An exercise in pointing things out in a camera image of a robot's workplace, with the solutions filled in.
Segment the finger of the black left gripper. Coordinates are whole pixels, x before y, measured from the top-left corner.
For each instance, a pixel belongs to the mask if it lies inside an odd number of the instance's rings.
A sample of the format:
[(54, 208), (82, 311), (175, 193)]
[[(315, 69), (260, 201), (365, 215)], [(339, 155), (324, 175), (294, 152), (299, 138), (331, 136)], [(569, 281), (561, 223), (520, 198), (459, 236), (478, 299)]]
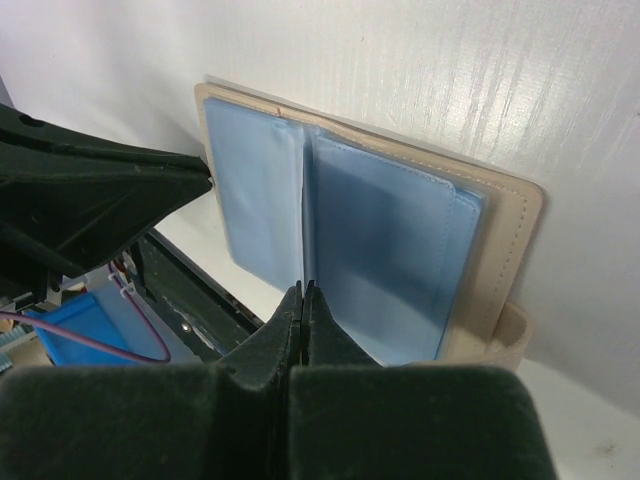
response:
[(197, 156), (120, 144), (1, 108), (5, 260), (79, 276), (210, 188)]

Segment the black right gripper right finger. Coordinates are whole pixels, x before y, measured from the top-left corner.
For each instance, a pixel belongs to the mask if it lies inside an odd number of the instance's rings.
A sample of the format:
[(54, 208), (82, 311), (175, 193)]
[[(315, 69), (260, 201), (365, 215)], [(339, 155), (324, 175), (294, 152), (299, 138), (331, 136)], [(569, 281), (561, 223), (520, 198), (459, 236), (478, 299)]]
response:
[(515, 374), (483, 366), (340, 364), (320, 350), (333, 320), (305, 291), (305, 365), (289, 377), (292, 479), (552, 479), (533, 400)]

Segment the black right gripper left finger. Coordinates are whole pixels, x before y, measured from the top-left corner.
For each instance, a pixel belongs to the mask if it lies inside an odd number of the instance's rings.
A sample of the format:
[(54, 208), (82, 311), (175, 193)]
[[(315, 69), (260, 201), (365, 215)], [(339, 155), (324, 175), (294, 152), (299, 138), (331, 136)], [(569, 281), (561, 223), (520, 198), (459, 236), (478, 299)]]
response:
[(284, 479), (302, 289), (208, 363), (23, 367), (1, 382), (5, 479)]

